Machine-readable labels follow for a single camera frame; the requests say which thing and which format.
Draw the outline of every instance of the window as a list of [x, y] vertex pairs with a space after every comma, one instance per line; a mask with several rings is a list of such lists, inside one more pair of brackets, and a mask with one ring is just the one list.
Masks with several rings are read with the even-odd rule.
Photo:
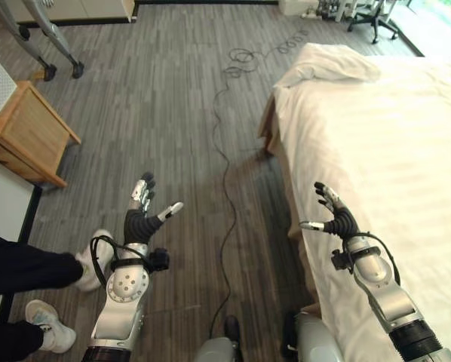
[[451, 58], [451, 0], [409, 0], [392, 19], [425, 56]]

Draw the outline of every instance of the white sneaker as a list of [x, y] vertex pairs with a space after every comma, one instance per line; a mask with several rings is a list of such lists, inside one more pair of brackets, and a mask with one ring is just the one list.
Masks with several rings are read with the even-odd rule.
[[[113, 239], [112, 234], [104, 229], [96, 230], [93, 234], [93, 238], [97, 238], [101, 235], [105, 235]], [[97, 245], [97, 256], [98, 264], [103, 270], [113, 257], [112, 245], [106, 243], [105, 241], [99, 240]], [[75, 286], [82, 292], [89, 292], [98, 288], [100, 286], [100, 280], [95, 273], [95, 268], [93, 267], [93, 262], [91, 261], [90, 246], [88, 245], [82, 253], [77, 253], [75, 255], [75, 259], [78, 260], [83, 266], [83, 275], [80, 279], [78, 279], [78, 281], [75, 282]]]
[[65, 353], [75, 343], [75, 331], [62, 325], [56, 309], [42, 300], [35, 299], [26, 305], [26, 320], [43, 330], [42, 351]]

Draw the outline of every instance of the electrical cord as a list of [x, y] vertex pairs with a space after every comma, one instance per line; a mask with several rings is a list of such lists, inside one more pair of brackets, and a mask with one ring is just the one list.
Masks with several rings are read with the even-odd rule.
[[113, 256], [115, 257], [115, 260], [120, 260], [120, 258], [118, 257], [117, 249], [130, 251], [131, 253], [136, 254], [143, 261], [143, 265], [145, 266], [145, 268], [147, 270], [149, 270], [149, 271], [153, 270], [153, 266], [150, 264], [150, 261], [147, 258], [145, 258], [145, 256], [142, 255], [141, 253], [139, 253], [138, 251], [136, 251], [130, 247], [126, 247], [124, 245], [117, 244], [113, 241], [112, 238], [110, 238], [106, 235], [96, 236], [95, 238], [92, 238], [90, 240], [91, 262], [93, 263], [95, 273], [97, 274], [98, 280], [100, 281], [100, 284], [102, 285], [103, 288], [106, 289], [106, 279], [105, 279], [105, 275], [103, 274], [103, 270], [100, 268], [100, 264], [98, 264], [99, 258], [97, 255], [98, 241], [100, 241], [100, 240], [105, 241], [106, 243], [112, 245]]
[[383, 249], [385, 249], [388, 258], [390, 259], [391, 264], [393, 265], [394, 281], [396, 281], [398, 286], [400, 286], [401, 285], [400, 272], [398, 271], [397, 265], [394, 262], [393, 255], [391, 255], [390, 250], [388, 250], [385, 243], [380, 238], [371, 234], [370, 232], [357, 232], [356, 234], [353, 235], [353, 237], [354, 236], [366, 236], [367, 238], [373, 238], [383, 246]]
[[251, 51], [245, 48], [233, 48], [229, 51], [228, 54], [229, 65], [225, 69], [223, 69], [221, 73], [221, 76], [223, 77], [223, 82], [225, 83], [225, 87], [219, 90], [214, 95], [212, 101], [213, 115], [216, 118], [216, 123], [212, 129], [212, 143], [217, 153], [219, 153], [222, 159], [225, 161], [226, 166], [222, 173], [222, 190], [224, 192], [225, 198], [227, 199], [227, 202], [229, 203], [230, 208], [232, 209], [232, 223], [227, 229], [226, 234], [224, 235], [219, 250], [219, 263], [222, 271], [222, 276], [224, 277], [225, 280], [225, 285], [227, 286], [227, 294], [220, 303], [219, 307], [217, 308], [216, 312], [213, 315], [212, 321], [210, 322], [209, 339], [212, 339], [213, 328], [220, 311], [224, 308], [224, 306], [226, 305], [232, 294], [229, 277], [227, 276], [226, 269], [224, 267], [223, 254], [227, 240], [230, 238], [231, 233], [234, 230], [235, 226], [237, 225], [238, 221], [238, 212], [235, 207], [234, 201], [231, 199], [231, 196], [229, 194], [226, 185], [227, 174], [231, 166], [231, 161], [227, 156], [225, 150], [219, 146], [216, 140], [217, 130], [219, 129], [219, 126], [222, 123], [219, 111], [217, 110], [217, 102], [219, 101], [221, 95], [230, 91], [228, 83], [229, 79], [239, 79], [242, 75], [250, 74], [257, 71], [260, 64], [260, 61], [257, 57], [258, 55], [262, 57], [263, 61], [265, 61], [268, 58], [268, 56], [275, 51], [277, 51], [279, 54], [288, 54], [292, 49], [297, 48], [299, 44], [303, 43], [306, 40], [307, 36], [308, 32], [306, 32], [304, 29], [297, 30], [285, 41], [281, 42], [279, 45], [270, 49], [266, 54], [258, 51]]

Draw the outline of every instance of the black pants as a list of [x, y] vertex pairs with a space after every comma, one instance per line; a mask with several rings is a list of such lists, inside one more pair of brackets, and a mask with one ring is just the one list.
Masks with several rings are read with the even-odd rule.
[[[63, 288], [82, 274], [72, 254], [49, 253], [0, 238], [0, 294]], [[26, 321], [0, 323], [0, 362], [22, 360], [42, 343], [40, 327]]]

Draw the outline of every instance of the mattress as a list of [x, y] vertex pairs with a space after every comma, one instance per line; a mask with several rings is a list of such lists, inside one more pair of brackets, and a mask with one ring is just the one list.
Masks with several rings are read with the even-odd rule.
[[[361, 230], [388, 245], [402, 287], [451, 350], [451, 61], [368, 61], [380, 70], [374, 81], [312, 77], [275, 88], [297, 215], [330, 219], [313, 184], [333, 187]], [[334, 269], [330, 254], [340, 240], [302, 236], [323, 321], [345, 360], [401, 361], [366, 294]]]

